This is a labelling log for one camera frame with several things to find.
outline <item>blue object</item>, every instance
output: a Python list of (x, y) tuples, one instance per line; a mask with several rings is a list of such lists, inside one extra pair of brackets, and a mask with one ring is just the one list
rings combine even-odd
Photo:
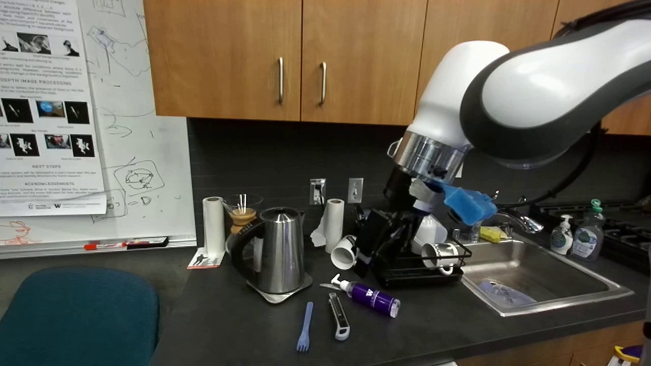
[(298, 352), (299, 352), (299, 354), (309, 352), (309, 324), (311, 324), (311, 313), (313, 313), (313, 303), (308, 301), (308, 306), (305, 306), (305, 316), (304, 316), (304, 327), (301, 327), (301, 337), (299, 337), (299, 342), (298, 342)]
[(479, 226), (497, 215), (497, 206), (487, 193), (454, 188), (441, 179), (430, 181), (430, 188), (440, 188), (446, 195), (444, 204), (466, 225)]
[(52, 103), (37, 103), (39, 104), (39, 111), (49, 116), (55, 112), (55, 107)]
[(46, 268), (22, 281), (0, 322), (0, 365), (148, 366), (159, 297), (110, 268)]

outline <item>paper on wall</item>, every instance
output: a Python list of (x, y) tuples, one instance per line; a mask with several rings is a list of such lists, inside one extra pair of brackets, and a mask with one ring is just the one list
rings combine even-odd
[(0, 0), (0, 216), (107, 215), (75, 0)]

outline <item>whiteboard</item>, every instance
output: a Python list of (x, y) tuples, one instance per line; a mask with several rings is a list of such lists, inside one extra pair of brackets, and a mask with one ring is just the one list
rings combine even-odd
[(155, 114), (143, 0), (77, 0), (77, 7), (109, 215), (3, 218), (0, 257), (63, 255), (79, 250), (77, 243), (143, 236), (195, 246), (187, 120)]

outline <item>cabinet handle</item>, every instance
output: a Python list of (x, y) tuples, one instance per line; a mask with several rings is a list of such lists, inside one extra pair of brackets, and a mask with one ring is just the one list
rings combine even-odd
[(286, 60), (278, 58), (278, 104), (286, 103)]
[(321, 70), (321, 101), (320, 101), (320, 107), (325, 104), (325, 97), (328, 97), (328, 65), (325, 61), (320, 63), (320, 70)]

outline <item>kettle handle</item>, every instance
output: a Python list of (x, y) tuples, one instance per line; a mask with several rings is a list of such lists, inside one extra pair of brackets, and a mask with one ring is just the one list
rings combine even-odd
[(258, 234), (262, 232), (264, 225), (262, 221), (254, 221), (251, 222), (249, 226), (242, 228), (242, 232), (239, 232), (235, 238), (233, 238), (233, 249), (230, 249), (230, 261), (233, 264), (237, 266), (237, 270), (249, 280), (252, 285), (258, 283), (258, 272), (254, 272), (252, 268), (246, 266), (244, 258), (242, 258), (242, 252), (246, 249), (246, 245)]

